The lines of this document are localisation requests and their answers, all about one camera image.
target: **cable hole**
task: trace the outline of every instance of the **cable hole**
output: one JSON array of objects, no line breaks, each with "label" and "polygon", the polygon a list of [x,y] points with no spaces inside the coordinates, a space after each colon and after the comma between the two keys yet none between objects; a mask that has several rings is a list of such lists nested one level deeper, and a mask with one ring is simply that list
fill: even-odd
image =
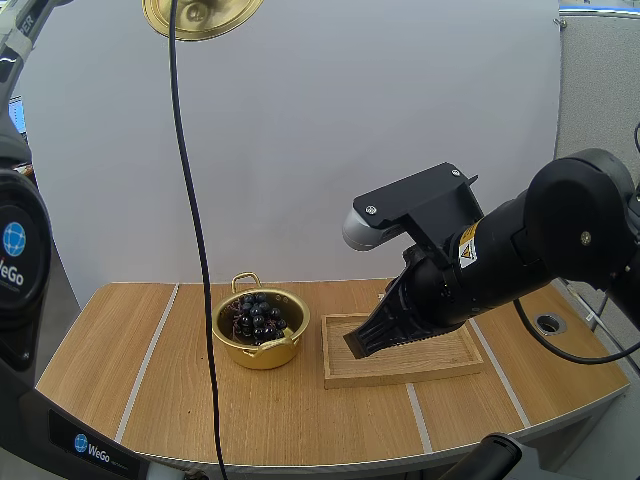
[{"label": "cable hole", "polygon": [[566,331],[567,324],[559,316],[552,313],[545,313],[536,317],[536,327],[544,335],[557,335]]}]

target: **white backdrop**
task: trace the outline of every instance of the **white backdrop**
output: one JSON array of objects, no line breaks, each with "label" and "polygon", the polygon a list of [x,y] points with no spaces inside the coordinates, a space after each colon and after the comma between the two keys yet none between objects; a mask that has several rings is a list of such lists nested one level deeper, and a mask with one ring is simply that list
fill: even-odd
[{"label": "white backdrop", "polygon": [[[485,212],[553,157],[556,0],[266,0],[180,44],[187,148],[212,280],[392,276],[396,239],[352,251],[354,197],[443,161]],[[167,40],[139,1],[54,11],[22,81],[54,238],[83,306],[112,281],[197,282]]]}]

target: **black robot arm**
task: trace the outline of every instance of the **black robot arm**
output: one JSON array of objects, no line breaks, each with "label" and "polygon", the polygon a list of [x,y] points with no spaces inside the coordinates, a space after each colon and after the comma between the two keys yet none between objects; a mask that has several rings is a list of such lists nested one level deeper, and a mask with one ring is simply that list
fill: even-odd
[{"label": "black robot arm", "polygon": [[367,322],[345,336],[356,357],[455,330],[556,277],[607,291],[640,328],[640,197],[620,160],[590,149],[553,161],[486,216],[474,180],[441,164],[354,200],[343,229],[352,247],[403,231],[416,241]]}]

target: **wooden tray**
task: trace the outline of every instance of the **wooden tray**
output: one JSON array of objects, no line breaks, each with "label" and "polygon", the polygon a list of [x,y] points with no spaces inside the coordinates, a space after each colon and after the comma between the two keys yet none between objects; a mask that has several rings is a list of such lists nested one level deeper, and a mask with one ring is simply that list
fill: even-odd
[{"label": "wooden tray", "polygon": [[368,317],[365,313],[322,317],[325,389],[424,382],[483,369],[482,356],[466,325],[446,335],[387,348],[356,360],[343,336]]}]

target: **yellow warning sticker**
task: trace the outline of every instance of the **yellow warning sticker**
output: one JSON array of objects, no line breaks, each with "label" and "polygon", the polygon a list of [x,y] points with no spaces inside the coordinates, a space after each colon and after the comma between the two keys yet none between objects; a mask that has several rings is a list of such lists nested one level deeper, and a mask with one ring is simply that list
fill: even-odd
[{"label": "yellow warning sticker", "polygon": [[476,228],[478,223],[471,225],[460,237],[460,246],[458,247],[458,261],[460,268],[465,268],[471,265],[478,259],[476,254]]},{"label": "yellow warning sticker", "polygon": [[473,225],[471,225],[469,228],[467,228],[467,230],[460,237],[460,245],[462,245],[463,243],[467,243],[469,240],[471,240],[475,236],[476,228],[478,228],[479,223],[480,222],[476,222]]},{"label": "yellow warning sticker", "polygon": [[471,258],[471,245],[467,244],[467,246],[464,247],[464,251],[461,256],[464,258]]}]

